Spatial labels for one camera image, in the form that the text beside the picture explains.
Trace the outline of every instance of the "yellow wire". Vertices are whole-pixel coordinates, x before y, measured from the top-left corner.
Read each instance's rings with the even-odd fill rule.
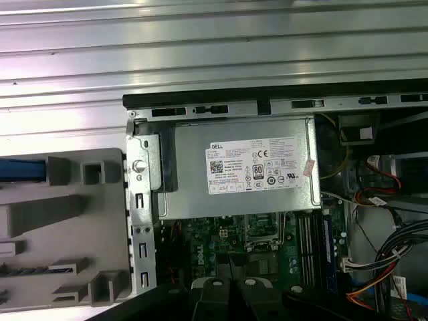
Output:
[[[390,272],[388,272],[388,274],[387,275],[385,275],[385,276],[383,276],[383,277],[381,277],[379,280],[376,280],[375,282],[373,282],[372,284],[369,284],[368,286],[365,286],[364,288],[362,288],[361,290],[358,290],[358,291],[355,291],[355,292],[351,292],[351,293],[347,293],[346,295],[347,296],[350,296],[350,297],[355,297],[355,296],[357,296],[357,295],[359,295],[360,293],[362,293],[362,292],[364,292],[365,290],[367,290],[367,289],[369,289],[369,288],[371,288],[372,286],[374,286],[375,284],[378,284],[379,282],[381,282],[381,281],[383,281],[383,280],[385,280],[387,277],[389,277],[391,274],[392,274],[392,272],[394,271],[394,269],[392,269]]]
[[[362,306],[363,308],[367,308],[367,306],[365,306],[364,304],[361,304],[360,302],[354,300],[354,298],[349,297],[348,300],[350,300],[352,303],[358,304],[359,306]]]
[[[333,118],[331,118],[330,116],[326,115],[325,113],[320,113],[321,116],[325,117],[329,122],[332,123],[332,125],[337,128],[336,126],[336,122],[333,120]],[[347,141],[345,134],[343,133],[343,131],[340,131],[340,135],[342,136],[342,140],[343,141]],[[326,176],[320,177],[320,179],[329,179],[330,177],[336,176],[338,173],[340,173],[341,171],[343,171],[343,169],[346,167],[346,165],[348,164],[350,158],[350,149],[349,147],[346,147],[346,155],[345,158],[343,159],[342,163],[339,165],[339,167],[331,174],[328,174]]]

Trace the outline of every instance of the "motherboard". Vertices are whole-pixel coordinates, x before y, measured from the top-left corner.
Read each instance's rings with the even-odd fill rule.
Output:
[[[344,207],[182,220],[191,278],[216,276],[216,256],[241,253],[246,275],[279,290],[314,286],[336,292],[339,258],[347,256]]]

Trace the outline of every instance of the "aluminum surface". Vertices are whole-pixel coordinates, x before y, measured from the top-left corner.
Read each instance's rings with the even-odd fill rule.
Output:
[[[0,0],[0,153],[124,150],[123,94],[427,78],[427,14],[416,0]]]
[[[177,126],[175,148],[178,189],[164,193],[159,219],[189,219],[315,209],[320,207],[318,167],[296,189],[210,195],[207,192],[205,149],[212,142],[291,137],[298,140],[298,170],[317,160],[312,117],[254,118]]]

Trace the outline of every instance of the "white sticker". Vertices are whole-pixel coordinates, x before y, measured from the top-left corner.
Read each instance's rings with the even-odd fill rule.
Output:
[[[367,163],[376,168],[379,169],[379,160],[381,159],[380,155],[372,155],[370,157],[367,158]]]
[[[360,128],[360,139],[373,139],[372,127]]]
[[[383,206],[383,205],[388,204],[383,199],[379,199],[378,197],[370,197],[368,200],[370,202],[372,202],[373,204],[375,204],[376,206]]]
[[[401,294],[401,297],[404,300],[407,300],[406,278],[404,278],[403,276],[393,276],[393,278],[394,282],[391,282],[391,296],[395,298],[400,298]]]
[[[312,170],[314,169],[315,161],[313,159],[308,159],[306,161],[305,169],[303,170],[303,175],[310,177],[312,175]]]
[[[212,142],[205,150],[209,194],[301,187],[295,137]]]

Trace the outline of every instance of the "barcode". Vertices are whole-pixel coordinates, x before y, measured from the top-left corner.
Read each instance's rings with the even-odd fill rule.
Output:
[[[223,161],[222,160],[213,160],[209,162],[209,167],[211,169],[211,174],[217,174],[223,172]]]

